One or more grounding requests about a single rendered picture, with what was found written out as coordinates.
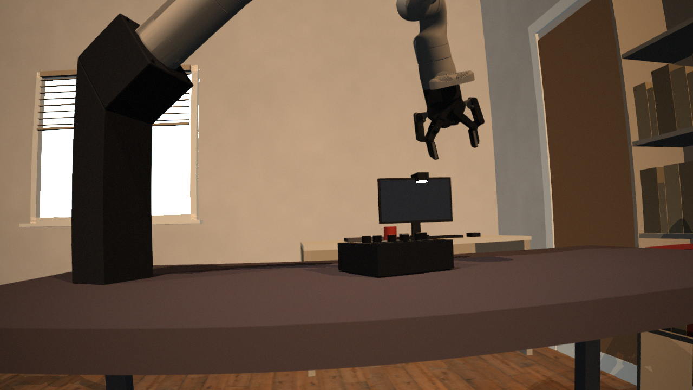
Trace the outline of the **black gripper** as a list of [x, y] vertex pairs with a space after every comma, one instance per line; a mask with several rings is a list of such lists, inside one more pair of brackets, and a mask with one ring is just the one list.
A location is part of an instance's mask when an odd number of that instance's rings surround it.
[[[478, 127], [483, 124], [484, 120], [477, 98], [469, 97], [468, 100], [463, 101], [459, 84], [435, 90], [427, 89], [423, 90], [423, 93], [427, 112], [414, 113], [414, 130], [416, 139], [427, 144], [430, 157], [435, 160], [438, 159], [434, 140], [440, 128], [455, 126], [460, 122], [469, 128], [471, 147], [478, 147]], [[450, 102], [448, 103], [448, 101]], [[471, 121], [464, 114], [466, 106], [471, 109], [474, 121]], [[423, 123], [425, 123], [426, 118], [429, 118], [431, 123], [425, 136]]]

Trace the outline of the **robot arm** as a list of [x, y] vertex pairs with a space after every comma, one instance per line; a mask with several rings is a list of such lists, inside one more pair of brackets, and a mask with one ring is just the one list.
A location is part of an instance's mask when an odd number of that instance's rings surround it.
[[[135, 32], [156, 59], [177, 69], [251, 1], [166, 0]], [[413, 45], [423, 90], [475, 81], [471, 70], [457, 73], [455, 68], [445, 0], [397, 0], [396, 7], [402, 19], [419, 21]]]

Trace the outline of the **black lighting desk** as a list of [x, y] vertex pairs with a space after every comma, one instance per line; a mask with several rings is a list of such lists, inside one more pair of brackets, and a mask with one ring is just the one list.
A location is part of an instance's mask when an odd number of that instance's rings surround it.
[[409, 243], [400, 243], [396, 235], [388, 235], [387, 241], [374, 235], [373, 241], [371, 236], [362, 236], [358, 244], [338, 243], [338, 269], [375, 277], [453, 269], [453, 240], [426, 239], [423, 232], [414, 233], [417, 241]]

